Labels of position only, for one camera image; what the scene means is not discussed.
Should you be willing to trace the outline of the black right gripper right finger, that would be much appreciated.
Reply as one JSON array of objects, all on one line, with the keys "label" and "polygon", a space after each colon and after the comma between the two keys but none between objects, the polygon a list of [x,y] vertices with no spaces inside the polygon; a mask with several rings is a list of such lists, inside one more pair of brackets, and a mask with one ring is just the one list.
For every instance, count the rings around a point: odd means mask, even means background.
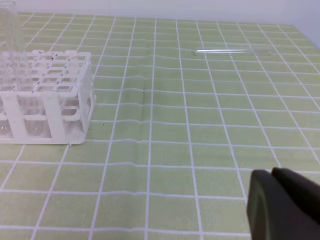
[{"label": "black right gripper right finger", "polygon": [[295,204],[311,218],[320,217],[320,186],[288,168],[274,167],[271,175]]}]

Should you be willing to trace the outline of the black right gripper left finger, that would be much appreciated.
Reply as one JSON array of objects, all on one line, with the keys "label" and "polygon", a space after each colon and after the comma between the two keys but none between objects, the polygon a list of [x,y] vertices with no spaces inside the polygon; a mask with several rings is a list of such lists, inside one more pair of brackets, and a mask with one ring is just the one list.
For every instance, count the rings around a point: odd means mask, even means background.
[{"label": "black right gripper left finger", "polygon": [[318,240],[320,217],[302,211],[272,172],[253,170],[247,202],[253,240]]}]

